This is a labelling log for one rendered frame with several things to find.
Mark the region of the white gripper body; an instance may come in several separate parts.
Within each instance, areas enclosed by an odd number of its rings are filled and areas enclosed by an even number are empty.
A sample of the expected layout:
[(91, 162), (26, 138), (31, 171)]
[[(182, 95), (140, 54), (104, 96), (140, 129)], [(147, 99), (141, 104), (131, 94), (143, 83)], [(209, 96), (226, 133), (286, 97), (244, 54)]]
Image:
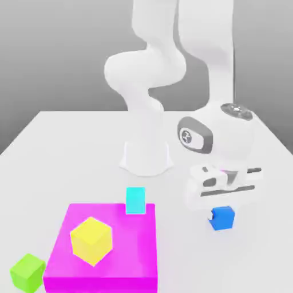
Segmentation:
[(238, 209), (242, 205), (257, 201), (257, 188), (254, 185), (246, 185), (232, 190), (212, 188), (207, 191), (194, 180), (189, 179), (185, 188), (184, 200), (190, 210), (212, 210), (226, 206)]

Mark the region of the small blue cube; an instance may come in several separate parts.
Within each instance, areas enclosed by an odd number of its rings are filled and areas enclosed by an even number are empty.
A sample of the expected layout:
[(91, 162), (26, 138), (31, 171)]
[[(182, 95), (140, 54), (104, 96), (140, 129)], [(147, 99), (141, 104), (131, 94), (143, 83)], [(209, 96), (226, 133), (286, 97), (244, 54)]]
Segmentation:
[(211, 210), (209, 223), (215, 231), (231, 229), (235, 218), (235, 211), (230, 206), (215, 207)]

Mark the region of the small cyan cube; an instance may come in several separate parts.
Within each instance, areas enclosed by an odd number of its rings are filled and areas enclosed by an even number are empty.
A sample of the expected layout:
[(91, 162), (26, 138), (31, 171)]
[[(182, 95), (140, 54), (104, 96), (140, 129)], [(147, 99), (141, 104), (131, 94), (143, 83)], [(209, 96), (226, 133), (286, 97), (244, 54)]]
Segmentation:
[(125, 212), (128, 215), (145, 214), (145, 187), (127, 187)]

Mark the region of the small yellow cube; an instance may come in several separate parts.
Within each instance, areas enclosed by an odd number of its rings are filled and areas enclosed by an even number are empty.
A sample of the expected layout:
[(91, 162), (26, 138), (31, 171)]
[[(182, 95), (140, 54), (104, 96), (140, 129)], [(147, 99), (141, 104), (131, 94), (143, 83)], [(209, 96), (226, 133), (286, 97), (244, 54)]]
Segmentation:
[(89, 217), (70, 232), (73, 254), (96, 266), (112, 249), (111, 226)]

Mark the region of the small green cube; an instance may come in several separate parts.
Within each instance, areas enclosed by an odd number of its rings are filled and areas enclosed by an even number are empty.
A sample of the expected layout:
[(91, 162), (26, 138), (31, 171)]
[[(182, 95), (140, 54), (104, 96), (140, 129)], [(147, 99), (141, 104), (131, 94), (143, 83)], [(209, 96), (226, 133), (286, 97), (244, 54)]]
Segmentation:
[(44, 260), (26, 254), (10, 269), (13, 285), (25, 293), (35, 293), (43, 284), (45, 268)]

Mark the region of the large magenta box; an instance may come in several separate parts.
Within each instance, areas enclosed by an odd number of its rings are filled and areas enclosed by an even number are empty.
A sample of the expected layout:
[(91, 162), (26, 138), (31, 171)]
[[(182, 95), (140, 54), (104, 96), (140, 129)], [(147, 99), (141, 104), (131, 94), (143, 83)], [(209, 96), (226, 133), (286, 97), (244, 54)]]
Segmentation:
[[(70, 232), (88, 217), (112, 228), (113, 249), (96, 266), (72, 252)], [(71, 203), (43, 274), (46, 293), (157, 293), (155, 204), (127, 215), (124, 203)]]

